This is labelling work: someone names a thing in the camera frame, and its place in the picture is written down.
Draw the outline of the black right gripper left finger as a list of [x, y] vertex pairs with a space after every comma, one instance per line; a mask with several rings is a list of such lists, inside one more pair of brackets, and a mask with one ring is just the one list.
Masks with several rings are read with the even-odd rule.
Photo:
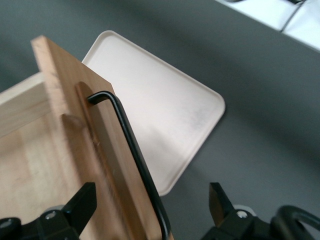
[[86, 182], [62, 208], [62, 212], [69, 225], [81, 235], [96, 209], [96, 184]]

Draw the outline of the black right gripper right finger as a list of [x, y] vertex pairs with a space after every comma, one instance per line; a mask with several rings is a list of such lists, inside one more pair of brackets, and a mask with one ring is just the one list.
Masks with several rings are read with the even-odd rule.
[[215, 226], [220, 226], [234, 210], [222, 186], [218, 182], [211, 182], [209, 184], [209, 211]]

